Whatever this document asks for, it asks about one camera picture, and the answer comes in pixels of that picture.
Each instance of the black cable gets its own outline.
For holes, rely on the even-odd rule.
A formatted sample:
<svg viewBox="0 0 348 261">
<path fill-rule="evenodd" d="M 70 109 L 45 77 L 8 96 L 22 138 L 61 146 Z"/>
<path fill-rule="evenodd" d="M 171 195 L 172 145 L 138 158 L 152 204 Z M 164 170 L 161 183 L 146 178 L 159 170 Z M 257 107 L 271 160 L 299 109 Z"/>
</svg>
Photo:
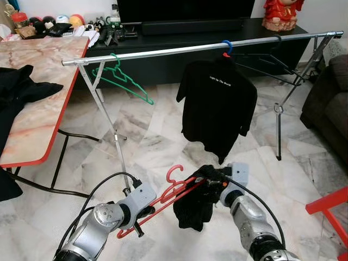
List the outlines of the black cable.
<svg viewBox="0 0 348 261">
<path fill-rule="evenodd" d="M 85 203 L 83 204 L 79 216 L 81 215 L 81 213 L 82 213 L 82 212 L 84 211 L 84 209 L 86 208 L 86 206 L 87 206 L 88 202 L 91 200 L 91 198 L 92 198 L 94 192 L 96 192 L 96 190 L 97 190 L 102 184 L 104 184 L 106 181 L 108 181 L 109 179 L 111 179 L 111 178 L 113 178 L 113 177 L 115 177 L 115 176 L 118 176 L 118 175 L 126 175 L 126 176 L 130 177 L 130 178 L 132 179 L 133 182 L 136 182 L 136 181 L 137 181 L 137 179 L 136 179 L 133 175 L 131 175 L 131 174 L 127 173 L 127 172 L 123 172 L 123 171 L 114 173 L 114 174 L 110 175 L 109 177 L 105 178 L 105 179 L 102 180 L 98 185 L 96 185 L 96 186 L 94 187 L 94 189 L 92 190 L 91 194 L 88 196 L 88 198 L 86 199 Z M 71 235 L 75 232 L 75 230 L 76 230 L 76 228 L 77 228 L 77 225 L 78 225 L 78 222 L 76 222 L 76 224 L 74 224 L 74 226 L 73 226 L 73 228 L 72 228 L 72 230 L 71 230 Z"/>
<path fill-rule="evenodd" d="M 66 232 L 64 233 L 60 243 L 59 243 L 59 246 L 57 248 L 57 251 L 55 252 L 55 256 L 58 254 L 58 252 L 61 250 L 61 248 L 63 247 L 63 244 L 64 244 L 64 241 L 67 237 L 67 235 L 69 234 L 69 231 L 72 229 L 72 227 L 78 223 L 78 221 L 80 220 L 80 218 L 88 211 L 94 209 L 94 207 L 90 207 L 90 208 L 87 208 L 87 209 L 84 209 L 82 211 L 82 213 L 80 213 L 75 219 L 74 221 L 70 224 L 70 226 L 68 227 L 68 229 L 66 230 Z"/>
<path fill-rule="evenodd" d="M 252 192 L 251 190 L 247 189 L 246 187 L 244 187 L 243 185 L 239 184 L 238 182 L 234 181 L 233 179 L 231 179 L 228 176 L 225 176 L 230 182 L 232 182 L 233 184 L 237 185 L 238 187 L 240 187 L 241 189 L 244 189 L 246 192 L 248 192 L 250 195 L 252 195 L 253 197 L 255 197 L 266 209 L 267 211 L 270 213 L 270 215 L 272 216 L 274 222 L 277 225 L 277 228 L 279 230 L 279 233 L 281 235 L 281 239 L 282 239 L 282 245 L 285 248 L 285 237 L 284 237 L 284 233 L 281 227 L 281 224 L 279 224 L 276 216 L 273 214 L 273 212 L 271 211 L 271 209 L 269 208 L 269 206 L 267 206 L 267 204 L 258 196 L 256 195 L 254 192 Z"/>
</svg>

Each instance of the black cloth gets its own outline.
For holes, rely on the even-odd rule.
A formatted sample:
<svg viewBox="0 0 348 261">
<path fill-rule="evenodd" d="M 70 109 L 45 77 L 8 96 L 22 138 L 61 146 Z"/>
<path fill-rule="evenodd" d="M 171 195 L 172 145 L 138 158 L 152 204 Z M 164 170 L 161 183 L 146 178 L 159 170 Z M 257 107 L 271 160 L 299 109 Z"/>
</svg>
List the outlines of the black cloth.
<svg viewBox="0 0 348 261">
<path fill-rule="evenodd" d="M 27 102 L 35 102 L 60 91 L 63 86 L 55 83 L 35 83 L 30 79 L 31 65 L 20 69 L 0 68 L 0 156 L 4 150 L 13 120 Z M 17 197 L 19 186 L 0 171 L 0 201 Z"/>
<path fill-rule="evenodd" d="M 184 97 L 183 134 L 201 141 L 222 164 L 238 134 L 246 136 L 256 106 L 255 86 L 235 69 L 230 58 L 189 64 L 176 100 Z"/>
<path fill-rule="evenodd" d="M 206 180 L 174 202 L 173 210 L 179 220 L 180 228 L 191 227 L 194 230 L 202 231 L 203 223 L 209 222 L 212 218 L 213 204 L 218 202 L 220 194 L 225 188 L 222 185 L 226 181 L 224 175 L 231 175 L 230 167 L 216 170 L 212 165 L 204 165 L 189 177 L 201 177 Z M 183 192 L 194 185 L 194 182 L 189 183 Z"/>
</svg>

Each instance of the television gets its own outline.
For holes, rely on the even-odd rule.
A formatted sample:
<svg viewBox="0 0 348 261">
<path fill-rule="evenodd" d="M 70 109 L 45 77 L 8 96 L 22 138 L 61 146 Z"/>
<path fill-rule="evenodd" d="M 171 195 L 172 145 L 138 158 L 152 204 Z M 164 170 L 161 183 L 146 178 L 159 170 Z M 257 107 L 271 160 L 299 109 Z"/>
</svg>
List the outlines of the television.
<svg viewBox="0 0 348 261">
<path fill-rule="evenodd" d="M 122 24 L 250 17 L 255 0 L 118 0 Z"/>
</svg>

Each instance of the red chair leg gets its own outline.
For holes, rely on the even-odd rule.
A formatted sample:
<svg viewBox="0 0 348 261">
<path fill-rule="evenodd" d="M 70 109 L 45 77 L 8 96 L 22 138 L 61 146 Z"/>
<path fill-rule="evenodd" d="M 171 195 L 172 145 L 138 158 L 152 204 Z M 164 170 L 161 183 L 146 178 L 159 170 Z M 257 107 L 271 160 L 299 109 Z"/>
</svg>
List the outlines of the red chair leg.
<svg viewBox="0 0 348 261">
<path fill-rule="evenodd" d="M 325 209 L 333 208 L 348 200 L 348 187 L 342 188 L 334 193 L 322 197 L 310 204 L 306 205 L 309 214 L 314 214 Z"/>
<path fill-rule="evenodd" d="M 328 221 L 331 223 L 333 228 L 336 230 L 339 237 L 342 239 L 343 244 L 348 247 L 348 235 L 347 232 L 344 230 L 343 226 L 340 224 L 340 222 L 336 219 L 336 217 L 328 210 L 325 209 L 322 211 Z"/>
<path fill-rule="evenodd" d="M 337 259 L 338 261 L 348 261 L 348 252 L 341 254 Z"/>
</svg>

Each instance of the marble-pattern table top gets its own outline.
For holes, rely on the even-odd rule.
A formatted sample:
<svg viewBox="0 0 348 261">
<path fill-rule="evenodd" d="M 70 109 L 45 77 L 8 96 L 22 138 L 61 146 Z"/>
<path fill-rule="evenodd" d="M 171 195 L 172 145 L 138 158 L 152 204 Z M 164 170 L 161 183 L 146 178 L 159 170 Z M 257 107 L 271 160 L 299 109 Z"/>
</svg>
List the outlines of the marble-pattern table top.
<svg viewBox="0 0 348 261">
<path fill-rule="evenodd" d="M 87 37 L 0 42 L 0 67 L 30 64 L 33 81 L 64 86 L 50 97 L 27 103 L 16 116 L 0 166 L 34 165 L 47 159 L 78 72 L 75 66 L 63 67 L 61 61 L 83 57 L 87 44 Z"/>
</svg>

